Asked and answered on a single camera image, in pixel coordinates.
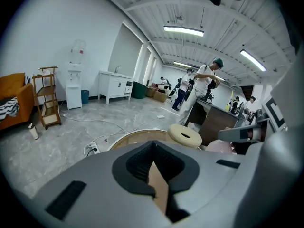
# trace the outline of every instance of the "desk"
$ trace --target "desk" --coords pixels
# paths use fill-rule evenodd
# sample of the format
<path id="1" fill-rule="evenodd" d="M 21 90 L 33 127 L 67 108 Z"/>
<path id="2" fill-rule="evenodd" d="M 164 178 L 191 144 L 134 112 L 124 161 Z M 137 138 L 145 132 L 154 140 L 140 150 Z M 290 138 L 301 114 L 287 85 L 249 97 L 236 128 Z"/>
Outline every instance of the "desk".
<path id="1" fill-rule="evenodd" d="M 230 112 L 226 112 L 225 110 L 202 100 L 197 100 L 189 114 L 185 126 L 188 126 L 188 123 L 202 125 L 199 130 L 199 135 L 202 138 L 201 144 L 207 146 L 212 141 L 218 139 L 219 130 L 223 130 L 226 127 L 233 128 L 237 120 L 238 117 Z"/>

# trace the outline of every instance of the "person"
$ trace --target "person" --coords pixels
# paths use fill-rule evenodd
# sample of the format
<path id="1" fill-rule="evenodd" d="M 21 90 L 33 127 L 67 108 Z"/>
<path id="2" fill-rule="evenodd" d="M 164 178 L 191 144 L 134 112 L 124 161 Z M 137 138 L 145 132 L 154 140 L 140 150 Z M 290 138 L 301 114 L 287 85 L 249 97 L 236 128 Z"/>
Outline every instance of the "person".
<path id="1" fill-rule="evenodd" d="M 160 86 L 164 86 L 163 88 L 164 89 L 168 89 L 169 88 L 169 83 L 168 83 L 168 81 L 166 80 L 166 79 L 164 79 L 163 77 L 161 77 L 161 83 L 159 84 Z"/>
<path id="2" fill-rule="evenodd" d="M 220 58 L 213 60 L 210 66 L 203 65 L 197 71 L 194 79 L 196 79 L 193 89 L 186 102 L 181 106 L 180 118 L 178 124 L 183 124 L 194 106 L 197 98 L 207 93 L 208 85 L 212 80 L 215 82 L 215 88 L 219 86 L 220 81 L 216 78 L 214 71 L 223 68 L 223 61 Z"/>
<path id="3" fill-rule="evenodd" d="M 237 113 L 237 105 L 238 105 L 238 102 L 239 102 L 239 97 L 237 96 L 234 101 L 232 102 L 232 109 L 231 109 L 231 113 L 233 115 L 235 115 Z"/>
<path id="4" fill-rule="evenodd" d="M 251 115 L 252 114 L 252 109 L 253 109 L 253 103 L 256 101 L 257 99 L 255 97 L 251 97 L 249 101 L 246 102 L 245 106 L 244 106 L 244 113 Z"/>
<path id="5" fill-rule="evenodd" d="M 184 99 L 184 96 L 188 90 L 189 87 L 189 76 L 192 74 L 192 69 L 187 69 L 187 73 L 183 76 L 183 78 L 180 81 L 180 87 L 178 89 L 178 96 L 173 104 L 172 109 L 174 111 L 179 111 L 177 106 L 182 103 L 182 100 Z"/>

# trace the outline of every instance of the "beige stool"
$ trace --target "beige stool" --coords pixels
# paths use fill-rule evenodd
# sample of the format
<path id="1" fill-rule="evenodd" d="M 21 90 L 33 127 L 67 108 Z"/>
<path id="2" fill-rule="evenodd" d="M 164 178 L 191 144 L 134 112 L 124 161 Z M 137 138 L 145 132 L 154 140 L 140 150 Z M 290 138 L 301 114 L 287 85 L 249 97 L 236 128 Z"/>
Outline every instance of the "beige stool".
<path id="1" fill-rule="evenodd" d="M 201 136 L 188 127 L 173 124 L 167 130 L 166 141 L 196 149 L 201 145 Z"/>

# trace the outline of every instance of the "white pants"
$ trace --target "white pants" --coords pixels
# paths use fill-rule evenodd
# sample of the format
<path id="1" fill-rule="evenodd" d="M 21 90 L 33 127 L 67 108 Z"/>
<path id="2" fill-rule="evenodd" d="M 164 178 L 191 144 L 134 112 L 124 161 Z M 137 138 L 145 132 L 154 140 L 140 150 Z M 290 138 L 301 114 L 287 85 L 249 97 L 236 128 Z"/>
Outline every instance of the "white pants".
<path id="1" fill-rule="evenodd" d="M 192 89 L 190 96 L 188 97 L 187 101 L 184 101 L 184 103 L 181 106 L 180 109 L 180 118 L 177 122 L 177 124 L 183 125 L 184 122 L 187 120 L 188 115 L 190 114 L 192 107 L 194 106 L 196 100 L 198 97 L 202 96 L 203 93 L 200 91 L 195 91 L 195 89 Z"/>

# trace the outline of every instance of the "blue jeans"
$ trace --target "blue jeans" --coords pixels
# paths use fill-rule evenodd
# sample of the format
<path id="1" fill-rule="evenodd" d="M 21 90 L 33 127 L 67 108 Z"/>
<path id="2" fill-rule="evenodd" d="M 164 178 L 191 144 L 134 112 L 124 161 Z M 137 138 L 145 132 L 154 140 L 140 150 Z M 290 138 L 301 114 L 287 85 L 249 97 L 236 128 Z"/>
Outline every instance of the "blue jeans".
<path id="1" fill-rule="evenodd" d="M 177 106 L 182 102 L 184 96 L 185 96 L 186 92 L 181 90 L 181 89 L 178 89 L 178 96 L 173 104 L 173 109 L 177 109 Z"/>

